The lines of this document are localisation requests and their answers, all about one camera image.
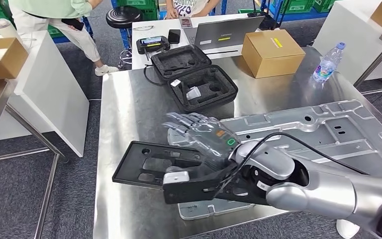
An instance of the white pants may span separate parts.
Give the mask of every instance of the white pants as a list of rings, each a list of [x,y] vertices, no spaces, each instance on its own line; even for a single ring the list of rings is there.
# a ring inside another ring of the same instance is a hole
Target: white pants
[[[69,28],[68,25],[63,23],[60,19],[38,18],[29,15],[12,5],[11,2],[12,1],[9,1],[9,8],[11,9],[12,18],[14,19],[19,34],[47,30],[47,27],[50,24],[60,30],[74,45],[80,48],[91,61],[96,62],[100,60],[96,44],[85,27],[83,27],[81,31],[78,31]]]

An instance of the gray carpet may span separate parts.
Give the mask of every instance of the gray carpet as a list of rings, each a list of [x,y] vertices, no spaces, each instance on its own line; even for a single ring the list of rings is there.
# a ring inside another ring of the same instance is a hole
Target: gray carpet
[[[240,8],[251,8],[248,0],[229,1],[228,13]],[[89,18],[102,59],[116,66],[118,52],[122,50],[120,34],[110,28],[104,15],[111,8],[110,1],[103,3]],[[282,28],[289,31],[301,45],[309,44],[320,29],[323,19],[285,22]],[[81,50],[71,43],[58,44],[58,48],[89,99],[100,99],[101,77],[93,73],[92,63]],[[369,81],[360,90],[382,88],[382,82]],[[382,112],[382,94],[367,97]],[[51,195],[43,238],[90,239],[93,236],[94,202],[96,189],[96,164],[98,148],[100,101],[90,102],[86,147],[83,158],[78,158],[54,133],[47,133],[57,147],[69,158],[67,164],[58,165],[54,190]],[[0,154],[36,148],[40,144],[32,137],[0,141]],[[49,152],[0,161],[0,239],[33,238],[42,196],[52,161]],[[255,221],[236,227],[193,237],[193,239],[338,239],[335,222],[309,213],[289,213]],[[359,232],[360,238],[372,238]]]

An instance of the white t-shirt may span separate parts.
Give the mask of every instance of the white t-shirt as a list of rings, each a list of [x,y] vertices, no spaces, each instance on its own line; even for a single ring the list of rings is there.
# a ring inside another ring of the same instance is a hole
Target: white t-shirt
[[[174,8],[179,16],[192,16],[206,6],[208,0],[173,0]]]

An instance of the water bottle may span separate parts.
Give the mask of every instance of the water bottle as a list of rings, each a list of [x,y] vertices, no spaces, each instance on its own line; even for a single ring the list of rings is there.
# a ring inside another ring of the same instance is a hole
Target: water bottle
[[[339,42],[335,48],[331,49],[321,60],[320,65],[317,66],[312,77],[317,82],[327,81],[333,72],[336,70],[340,60],[342,60],[342,51],[345,49],[346,44]]]

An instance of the laptop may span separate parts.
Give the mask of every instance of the laptop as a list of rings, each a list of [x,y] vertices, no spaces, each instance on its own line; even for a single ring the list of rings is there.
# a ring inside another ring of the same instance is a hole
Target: laptop
[[[201,50],[241,45],[245,34],[255,32],[264,16],[200,23],[198,27],[185,28],[190,44]]]

